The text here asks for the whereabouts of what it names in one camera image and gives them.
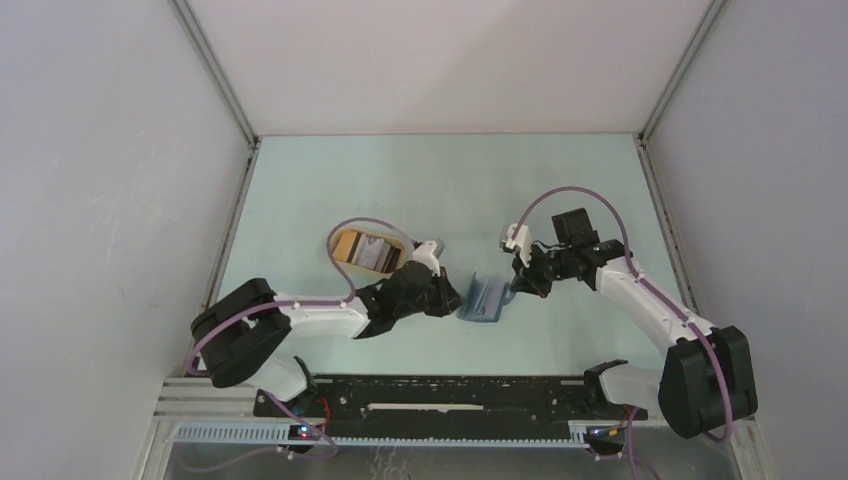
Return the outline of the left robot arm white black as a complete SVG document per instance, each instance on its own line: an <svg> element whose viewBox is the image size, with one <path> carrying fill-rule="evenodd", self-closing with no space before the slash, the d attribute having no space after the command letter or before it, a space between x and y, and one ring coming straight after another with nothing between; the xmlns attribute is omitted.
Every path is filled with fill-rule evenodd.
<svg viewBox="0 0 848 480"><path fill-rule="evenodd" d="M303 359L280 353L285 341L368 339L391 331L401 319L448 316L463 303L444 268L433 272L418 261L354 289L348 299L296 299L275 292L266 279L254 278L192 321L191 357L202 361L198 373L214 387L249 385L299 417L314 408L317 386Z"/></svg>

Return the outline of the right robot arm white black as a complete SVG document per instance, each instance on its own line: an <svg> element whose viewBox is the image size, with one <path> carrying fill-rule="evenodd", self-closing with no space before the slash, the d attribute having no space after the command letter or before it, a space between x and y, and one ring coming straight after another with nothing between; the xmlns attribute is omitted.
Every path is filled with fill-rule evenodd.
<svg viewBox="0 0 848 480"><path fill-rule="evenodd" d="M682 438L748 417L759 408L749 342L734 326L717 328L669 299L618 240L545 250L502 241L513 254L511 289L541 298L554 282L576 279L622 309L664 357L661 369L613 360L588 369L585 411L606 418L620 405L660 414Z"/></svg>

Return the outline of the white grey credit card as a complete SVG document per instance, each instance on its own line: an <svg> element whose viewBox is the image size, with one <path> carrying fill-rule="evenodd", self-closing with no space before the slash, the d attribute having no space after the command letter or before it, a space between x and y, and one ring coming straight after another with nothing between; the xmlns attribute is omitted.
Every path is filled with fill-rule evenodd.
<svg viewBox="0 0 848 480"><path fill-rule="evenodd" d="M383 237L363 236L352 263L358 267L383 272L396 248Z"/></svg>

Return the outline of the blue card holder wallet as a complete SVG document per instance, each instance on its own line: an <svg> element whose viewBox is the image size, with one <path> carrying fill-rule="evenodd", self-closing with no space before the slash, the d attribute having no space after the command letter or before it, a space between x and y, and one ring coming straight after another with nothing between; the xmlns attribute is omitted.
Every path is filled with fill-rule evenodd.
<svg viewBox="0 0 848 480"><path fill-rule="evenodd" d="M515 297L510 284L496 278L481 278L476 273L471 277L467 295L456 316L473 323L497 323L503 309Z"/></svg>

